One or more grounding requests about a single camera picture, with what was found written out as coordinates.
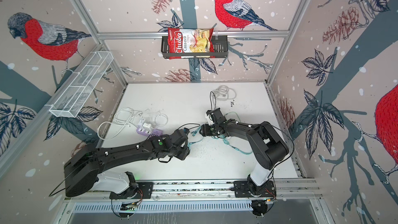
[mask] red bird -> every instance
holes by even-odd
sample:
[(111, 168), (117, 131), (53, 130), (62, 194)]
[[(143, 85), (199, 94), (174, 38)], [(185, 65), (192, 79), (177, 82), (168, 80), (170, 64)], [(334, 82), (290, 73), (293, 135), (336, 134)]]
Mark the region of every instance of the red bird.
[(8, 28), (12, 37), (20, 37), (39, 56), (52, 61), (65, 61), (78, 53), (79, 43), (86, 37), (91, 37), (81, 31), (65, 28), (59, 24), (48, 24), (32, 18), (26, 13), (16, 13), (8, 19)]
[(363, 135), (378, 140), (394, 159), (395, 166), (389, 172), (382, 170), (378, 164), (373, 165), (378, 167), (386, 176), (386, 180), (383, 183), (389, 184), (389, 175), (392, 172), (398, 171), (398, 85), (384, 95), (377, 103), (375, 111), (376, 135), (363, 132), (361, 125), (358, 122), (354, 123), (358, 125), (361, 131), (362, 136), (359, 141), (362, 141)]
[(264, 23), (251, 9), (250, 4), (243, 0), (214, 0), (216, 16), (226, 25), (226, 29), (240, 28), (249, 25), (260, 25), (269, 30), (276, 30)]

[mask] white cable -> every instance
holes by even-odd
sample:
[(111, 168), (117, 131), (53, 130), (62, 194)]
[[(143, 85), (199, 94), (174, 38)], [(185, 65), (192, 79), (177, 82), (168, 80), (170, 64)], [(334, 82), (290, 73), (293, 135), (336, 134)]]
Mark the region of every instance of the white cable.
[[(128, 113), (130, 113), (129, 117), (128, 117), (126, 120), (125, 120), (125, 119), (120, 119), (120, 118), (118, 117), (119, 114), (122, 113), (122, 112), (128, 112)], [(149, 115), (149, 121), (148, 121), (147, 119), (144, 118), (144, 114)], [(163, 114), (163, 113), (161, 113), (161, 112), (158, 111), (158, 112), (155, 113), (155, 114), (157, 114), (157, 115), (155, 116), (154, 121), (152, 121), (152, 114), (154, 114), (154, 113), (150, 112), (149, 109), (147, 109), (147, 110), (145, 110), (145, 112), (143, 112), (143, 111), (139, 111), (139, 110), (134, 110), (134, 109), (132, 109), (132, 108), (130, 108), (130, 107), (124, 107), (124, 108), (120, 109), (118, 112), (115, 113), (115, 116), (114, 116), (114, 118), (113, 118), (113, 122), (105, 121), (105, 122), (102, 122), (102, 123), (99, 125), (99, 127), (97, 128), (97, 136), (98, 136), (100, 139), (102, 139), (102, 140), (109, 140), (109, 139), (112, 139), (112, 138), (116, 137), (116, 136), (124, 129), (124, 127), (126, 127), (126, 126), (131, 127), (131, 126), (133, 125), (133, 126), (135, 126), (135, 127), (138, 127), (137, 125), (134, 124), (135, 117), (141, 117), (141, 118), (140, 118), (140, 121), (142, 121), (142, 123), (144, 123), (144, 122), (150, 123), (150, 124), (153, 126), (153, 127), (151, 127), (152, 129), (156, 129), (157, 127), (163, 127), (163, 126), (165, 126), (165, 125), (167, 124), (167, 122), (168, 122), (168, 117), (167, 117), (167, 115), (165, 115), (165, 114)], [(157, 123), (157, 121), (156, 121), (156, 118), (157, 118), (158, 116), (163, 116), (163, 117), (165, 117), (165, 118), (166, 118), (166, 123), (164, 123), (164, 124), (162, 124), (162, 125), (159, 125), (159, 124)], [(103, 124), (105, 124), (105, 123), (110, 124), (110, 125), (116, 125), (116, 126), (119, 126), (119, 127), (122, 127), (122, 128), (120, 128), (120, 130), (117, 131), (116, 134), (115, 134), (113, 137), (111, 137), (111, 138), (102, 138), (102, 137), (100, 137), (99, 132), (100, 132), (101, 126), (102, 126)]]
[[(233, 98), (229, 97), (229, 91), (233, 91), (235, 96)], [(236, 98), (236, 91), (230, 87), (227, 87), (226, 85), (221, 85), (219, 87), (217, 87), (216, 89), (212, 90), (212, 92), (214, 93), (214, 96), (216, 98), (216, 100), (218, 101), (227, 101), (229, 99), (234, 99)]]

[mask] white table surface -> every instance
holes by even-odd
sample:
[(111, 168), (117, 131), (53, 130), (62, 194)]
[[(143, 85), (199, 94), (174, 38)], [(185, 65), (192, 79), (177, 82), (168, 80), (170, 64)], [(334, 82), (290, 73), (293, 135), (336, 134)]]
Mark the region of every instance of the white table surface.
[[(244, 123), (259, 124), (268, 121), (279, 127), (266, 89), (263, 83), (259, 82), (129, 84), (118, 110), (131, 107), (134, 110), (149, 108), (153, 112), (161, 111), (168, 116), (169, 121), (166, 126), (159, 129), (163, 134), (171, 134), (185, 123), (206, 123), (205, 113), (210, 109), (210, 91), (220, 85), (227, 85), (237, 93), (232, 106), (232, 100), (217, 101), (217, 107), (221, 108), (224, 115), (233, 111)], [(228, 114), (227, 118), (237, 119), (233, 113)], [(112, 125), (107, 137), (112, 137), (119, 128)], [(145, 138), (136, 132), (135, 127), (125, 127), (115, 138), (104, 141), (102, 147), (134, 144)], [(201, 138), (199, 133), (195, 137), (189, 135), (188, 141), (195, 142)], [(246, 140), (231, 137), (229, 141), (231, 145), (245, 152), (251, 151), (250, 144)], [(191, 145), (191, 152), (184, 161), (175, 157), (169, 163), (160, 163), (157, 159), (137, 161), (111, 170), (119, 173), (132, 172), (137, 180), (245, 179), (255, 164), (253, 153), (245, 155), (224, 144), (222, 139), (205, 137), (202, 142)], [(291, 159), (276, 167), (274, 177), (297, 178)]]

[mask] white wire basket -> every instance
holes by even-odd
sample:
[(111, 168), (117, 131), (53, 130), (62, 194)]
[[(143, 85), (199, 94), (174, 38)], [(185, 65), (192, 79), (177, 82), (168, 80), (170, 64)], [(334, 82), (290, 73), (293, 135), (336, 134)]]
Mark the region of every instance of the white wire basket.
[(75, 118), (113, 61), (111, 52), (97, 51), (49, 110), (56, 117)]

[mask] red chip bag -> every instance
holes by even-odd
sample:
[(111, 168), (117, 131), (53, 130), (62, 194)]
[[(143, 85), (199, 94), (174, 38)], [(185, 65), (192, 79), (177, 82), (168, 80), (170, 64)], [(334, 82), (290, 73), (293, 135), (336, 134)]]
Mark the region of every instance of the red chip bag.
[[(170, 53), (205, 53), (214, 52), (211, 36), (213, 29), (178, 29), (168, 28), (168, 44)], [(193, 58), (193, 56), (172, 56), (169, 59)]]

